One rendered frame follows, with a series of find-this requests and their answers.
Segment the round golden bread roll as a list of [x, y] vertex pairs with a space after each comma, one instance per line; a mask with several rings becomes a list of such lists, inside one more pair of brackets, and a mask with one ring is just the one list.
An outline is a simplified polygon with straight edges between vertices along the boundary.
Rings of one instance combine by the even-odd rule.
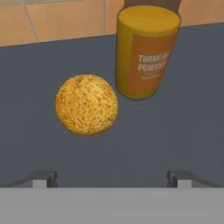
[[116, 121], [118, 99], [114, 89], [100, 76], [80, 74], [69, 78], [56, 94], [56, 115], [70, 131], [95, 135]]

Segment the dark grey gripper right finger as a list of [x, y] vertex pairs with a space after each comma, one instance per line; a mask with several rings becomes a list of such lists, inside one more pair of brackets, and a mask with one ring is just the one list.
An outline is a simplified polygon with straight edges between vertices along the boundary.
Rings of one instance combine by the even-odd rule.
[[197, 178], [190, 171], [168, 171], [167, 186], [175, 188], [217, 187], [215, 183]]

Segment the yellow turmeric powder jar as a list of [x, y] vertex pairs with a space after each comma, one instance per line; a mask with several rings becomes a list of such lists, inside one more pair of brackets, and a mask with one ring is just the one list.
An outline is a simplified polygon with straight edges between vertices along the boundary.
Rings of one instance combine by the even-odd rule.
[[179, 27], [179, 15], [166, 8], [138, 5], [119, 12], [115, 85], [122, 95], [141, 100], [158, 90]]

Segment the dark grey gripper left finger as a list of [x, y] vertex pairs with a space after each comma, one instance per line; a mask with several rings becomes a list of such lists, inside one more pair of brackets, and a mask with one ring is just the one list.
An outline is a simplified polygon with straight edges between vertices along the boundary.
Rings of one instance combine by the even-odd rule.
[[28, 177], [20, 179], [12, 184], [10, 187], [24, 187], [24, 188], [51, 188], [57, 187], [58, 173], [56, 171], [34, 171]]

